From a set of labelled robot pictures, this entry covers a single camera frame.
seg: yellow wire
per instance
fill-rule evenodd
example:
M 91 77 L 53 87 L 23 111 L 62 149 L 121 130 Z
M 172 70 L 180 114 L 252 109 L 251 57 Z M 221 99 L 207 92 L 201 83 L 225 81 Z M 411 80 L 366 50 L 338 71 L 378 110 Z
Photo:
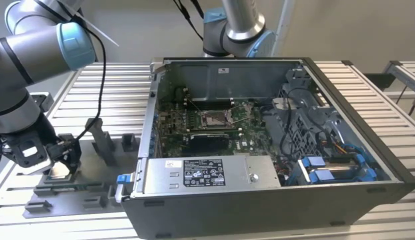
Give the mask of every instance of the yellow wire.
M 338 149 L 342 150 L 343 153 L 346 153 L 346 154 L 348 153 L 336 143 L 334 143 L 334 144 L 338 147 Z

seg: metal bracket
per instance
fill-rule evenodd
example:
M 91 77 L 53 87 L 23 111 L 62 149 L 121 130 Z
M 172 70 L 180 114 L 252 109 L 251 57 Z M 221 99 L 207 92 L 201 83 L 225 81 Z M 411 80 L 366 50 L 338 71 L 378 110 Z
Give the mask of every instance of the metal bracket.
M 89 129 L 89 132 L 91 132 L 93 138 L 95 141 L 95 142 L 93 142 L 94 150 L 99 154 L 99 156 L 102 157 L 102 159 L 103 159 L 103 161 L 109 167 L 117 166 L 117 159 L 114 156 L 116 144 L 114 144 L 113 139 L 109 135 L 109 132 L 103 132 L 103 130 L 102 130 L 103 121 L 101 118 L 98 118 L 98 119 L 89 118 L 87 123 L 86 123 L 86 127 L 89 126 L 89 124 L 93 121 L 95 121 L 95 123 L 91 126 L 91 128 Z

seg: power supply label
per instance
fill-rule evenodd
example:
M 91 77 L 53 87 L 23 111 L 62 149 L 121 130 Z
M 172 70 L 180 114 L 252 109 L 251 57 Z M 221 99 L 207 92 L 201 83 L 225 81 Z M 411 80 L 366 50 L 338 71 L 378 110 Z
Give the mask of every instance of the power supply label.
M 186 187 L 225 186 L 223 160 L 184 160 L 184 185 Z

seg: robotic arm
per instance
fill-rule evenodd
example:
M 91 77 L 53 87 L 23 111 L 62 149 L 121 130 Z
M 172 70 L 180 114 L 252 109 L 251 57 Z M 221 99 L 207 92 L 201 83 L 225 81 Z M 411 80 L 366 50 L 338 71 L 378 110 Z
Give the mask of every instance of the robotic arm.
M 77 9 L 81 3 L 67 1 Z M 6 10 L 6 24 L 14 35 L 0 38 L 0 145 L 7 142 L 10 152 L 4 155 L 22 167 L 33 168 L 29 172 L 47 170 L 54 161 L 74 169 L 73 162 L 79 161 L 78 155 L 73 159 L 63 154 L 69 150 L 78 153 L 78 144 L 58 148 L 58 143 L 71 139 L 57 136 L 26 90 L 94 62 L 90 38 L 77 23 L 63 23 L 69 20 L 51 0 L 14 2 Z
M 61 0 L 78 10 L 83 0 Z M 207 57 L 269 56 L 275 34 L 255 0 L 223 0 L 224 8 L 205 13 L 204 52 Z M 57 136 L 26 87 L 55 75 L 77 71 L 94 62 L 90 37 L 57 0 L 22 0 L 6 10 L 8 37 L 0 38 L 0 145 L 4 154 L 30 172 L 50 169 L 61 161 L 77 170 L 78 141 Z

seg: motherboard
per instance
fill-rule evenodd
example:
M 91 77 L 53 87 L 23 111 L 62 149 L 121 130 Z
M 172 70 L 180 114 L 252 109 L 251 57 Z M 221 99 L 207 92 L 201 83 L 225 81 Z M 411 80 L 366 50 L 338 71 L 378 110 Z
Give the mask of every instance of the motherboard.
M 160 111 L 162 157 L 277 155 L 253 99 L 165 103 Z

